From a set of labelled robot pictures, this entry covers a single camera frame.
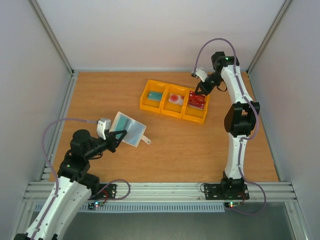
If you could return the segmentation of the red VIP credit card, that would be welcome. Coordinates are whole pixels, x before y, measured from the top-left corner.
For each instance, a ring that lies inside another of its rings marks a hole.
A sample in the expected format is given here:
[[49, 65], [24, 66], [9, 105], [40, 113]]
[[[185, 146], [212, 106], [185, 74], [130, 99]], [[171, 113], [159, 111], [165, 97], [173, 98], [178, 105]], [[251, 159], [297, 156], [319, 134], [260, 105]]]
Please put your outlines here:
[[194, 91], [189, 92], [188, 102], [206, 102], [206, 97], [204, 95], [197, 95]]

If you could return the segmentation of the green card in bin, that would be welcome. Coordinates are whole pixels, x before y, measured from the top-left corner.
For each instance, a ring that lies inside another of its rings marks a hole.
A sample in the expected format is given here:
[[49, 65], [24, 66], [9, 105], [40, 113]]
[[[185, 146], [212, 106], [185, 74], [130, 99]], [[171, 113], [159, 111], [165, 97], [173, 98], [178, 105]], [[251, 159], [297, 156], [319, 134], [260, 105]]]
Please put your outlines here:
[[162, 100], [162, 96], [163, 96], [163, 93], [161, 92], [150, 91], [147, 94], [147, 99], [150, 101], [160, 102]]

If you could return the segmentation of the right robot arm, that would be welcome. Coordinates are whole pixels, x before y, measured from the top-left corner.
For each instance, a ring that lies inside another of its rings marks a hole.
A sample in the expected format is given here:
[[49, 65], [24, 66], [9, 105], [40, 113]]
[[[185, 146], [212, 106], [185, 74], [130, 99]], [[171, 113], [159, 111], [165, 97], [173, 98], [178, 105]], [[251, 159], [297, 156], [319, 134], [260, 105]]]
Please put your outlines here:
[[260, 104], [254, 101], [244, 84], [240, 64], [235, 56], [226, 56], [217, 51], [211, 56], [213, 73], [207, 74], [197, 68], [193, 76], [200, 82], [195, 94], [208, 96], [214, 88], [225, 83], [231, 106], [224, 118], [228, 134], [228, 158], [219, 184], [205, 183], [202, 189], [206, 200], [247, 200], [248, 188], [244, 177], [244, 159], [247, 142], [258, 122]]

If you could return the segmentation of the aluminium front rail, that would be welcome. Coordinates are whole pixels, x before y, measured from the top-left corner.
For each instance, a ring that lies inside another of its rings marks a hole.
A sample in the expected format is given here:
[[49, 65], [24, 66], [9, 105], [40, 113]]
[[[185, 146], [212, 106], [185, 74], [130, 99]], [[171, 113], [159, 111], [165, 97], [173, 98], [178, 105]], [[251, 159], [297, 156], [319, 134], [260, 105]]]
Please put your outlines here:
[[[247, 203], [297, 202], [297, 196], [290, 182], [259, 182], [259, 186], [247, 184], [245, 194], [249, 195]], [[203, 202], [213, 197], [213, 202], [220, 202], [215, 187], [197, 182], [132, 182], [130, 194], [123, 200], [133, 203], [162, 202]], [[24, 201], [44, 202], [54, 187], [53, 182], [29, 182], [23, 195]]]

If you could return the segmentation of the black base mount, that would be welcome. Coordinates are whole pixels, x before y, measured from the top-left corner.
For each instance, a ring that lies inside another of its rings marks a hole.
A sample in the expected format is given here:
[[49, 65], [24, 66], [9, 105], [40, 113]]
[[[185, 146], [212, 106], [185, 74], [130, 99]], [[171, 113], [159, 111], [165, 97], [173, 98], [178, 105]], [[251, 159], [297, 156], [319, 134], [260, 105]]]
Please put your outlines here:
[[117, 185], [115, 183], [110, 184], [100, 193], [95, 196], [91, 196], [88, 200], [105, 200], [105, 199], [115, 199], [117, 193]]
[[246, 184], [240, 188], [227, 187], [223, 188], [220, 183], [202, 183], [200, 191], [204, 193], [206, 200], [249, 200], [250, 195]]

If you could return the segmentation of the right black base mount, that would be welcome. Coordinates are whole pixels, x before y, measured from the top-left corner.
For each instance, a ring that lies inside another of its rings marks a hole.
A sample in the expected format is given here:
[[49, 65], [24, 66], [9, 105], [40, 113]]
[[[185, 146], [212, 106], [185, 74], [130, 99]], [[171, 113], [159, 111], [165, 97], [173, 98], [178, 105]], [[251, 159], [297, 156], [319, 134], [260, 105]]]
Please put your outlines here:
[[204, 193], [206, 200], [249, 200], [250, 195], [246, 184], [240, 188], [227, 187], [223, 188], [220, 183], [202, 183], [200, 191]]

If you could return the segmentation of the beige card holder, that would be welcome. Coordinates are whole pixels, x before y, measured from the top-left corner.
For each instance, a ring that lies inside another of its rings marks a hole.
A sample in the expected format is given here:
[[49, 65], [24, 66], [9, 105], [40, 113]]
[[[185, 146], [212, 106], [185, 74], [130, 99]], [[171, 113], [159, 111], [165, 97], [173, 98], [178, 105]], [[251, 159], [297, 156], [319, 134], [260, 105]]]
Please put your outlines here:
[[140, 141], [144, 141], [148, 145], [151, 144], [151, 140], [144, 135], [146, 129], [146, 125], [118, 111], [109, 131], [117, 132], [126, 130], [124, 137], [119, 133], [116, 135], [116, 139], [121, 139], [122, 142], [128, 145], [138, 147]]

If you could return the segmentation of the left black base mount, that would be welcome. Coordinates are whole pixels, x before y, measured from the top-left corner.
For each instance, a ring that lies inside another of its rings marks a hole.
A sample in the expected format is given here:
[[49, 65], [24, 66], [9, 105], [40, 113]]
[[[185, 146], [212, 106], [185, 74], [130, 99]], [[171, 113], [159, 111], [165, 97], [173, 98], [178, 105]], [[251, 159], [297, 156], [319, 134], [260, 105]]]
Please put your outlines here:
[[100, 193], [95, 196], [91, 196], [88, 200], [105, 200], [105, 199], [115, 199], [117, 193], [117, 185], [115, 183], [110, 184]]

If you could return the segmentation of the pink red card in bin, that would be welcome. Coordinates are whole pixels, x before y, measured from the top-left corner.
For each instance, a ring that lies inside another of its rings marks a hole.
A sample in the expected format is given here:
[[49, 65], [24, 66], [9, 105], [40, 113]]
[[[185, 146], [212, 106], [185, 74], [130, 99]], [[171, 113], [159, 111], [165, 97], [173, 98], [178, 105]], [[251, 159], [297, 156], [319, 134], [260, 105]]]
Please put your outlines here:
[[184, 98], [185, 97], [183, 95], [178, 95], [178, 94], [171, 93], [169, 98], [168, 98], [168, 101], [170, 103], [172, 103], [172, 104], [182, 106], [184, 104]]

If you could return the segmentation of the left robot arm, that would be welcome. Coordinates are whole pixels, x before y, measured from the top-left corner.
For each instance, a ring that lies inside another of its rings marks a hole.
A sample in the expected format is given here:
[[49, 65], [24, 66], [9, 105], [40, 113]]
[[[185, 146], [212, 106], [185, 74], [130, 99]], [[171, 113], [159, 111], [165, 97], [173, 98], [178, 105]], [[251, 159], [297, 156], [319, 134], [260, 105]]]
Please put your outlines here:
[[104, 188], [99, 177], [88, 172], [90, 160], [104, 151], [114, 153], [127, 131], [106, 130], [105, 134], [106, 138], [95, 138], [85, 129], [73, 134], [49, 197], [28, 229], [15, 235], [16, 240], [63, 239], [80, 207], [100, 195]]

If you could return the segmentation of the teal green credit card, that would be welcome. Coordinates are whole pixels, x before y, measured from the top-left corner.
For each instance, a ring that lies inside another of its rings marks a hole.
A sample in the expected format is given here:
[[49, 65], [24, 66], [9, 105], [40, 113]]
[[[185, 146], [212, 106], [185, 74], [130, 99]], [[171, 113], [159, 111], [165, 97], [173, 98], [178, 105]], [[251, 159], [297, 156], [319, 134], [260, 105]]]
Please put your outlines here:
[[126, 130], [128, 132], [131, 126], [131, 123], [132, 123], [131, 118], [121, 114], [117, 119], [117, 122], [115, 125], [115, 131]]

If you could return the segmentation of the yellow plastic bin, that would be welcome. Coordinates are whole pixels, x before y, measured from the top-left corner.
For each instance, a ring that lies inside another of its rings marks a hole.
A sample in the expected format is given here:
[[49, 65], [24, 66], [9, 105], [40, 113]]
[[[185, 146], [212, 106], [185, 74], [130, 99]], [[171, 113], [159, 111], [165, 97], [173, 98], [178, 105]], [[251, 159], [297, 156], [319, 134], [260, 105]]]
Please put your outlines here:
[[181, 119], [187, 105], [189, 92], [187, 87], [168, 84], [163, 95], [164, 101], [160, 113]]
[[140, 97], [139, 108], [159, 114], [164, 104], [168, 85], [166, 82], [149, 79]]
[[186, 97], [186, 103], [182, 106], [182, 119], [203, 124], [205, 122], [207, 113], [208, 113], [208, 106], [209, 106], [209, 100], [210, 96], [204, 95], [204, 103], [202, 104], [203, 108], [196, 108], [189, 105], [189, 98], [190, 94]]

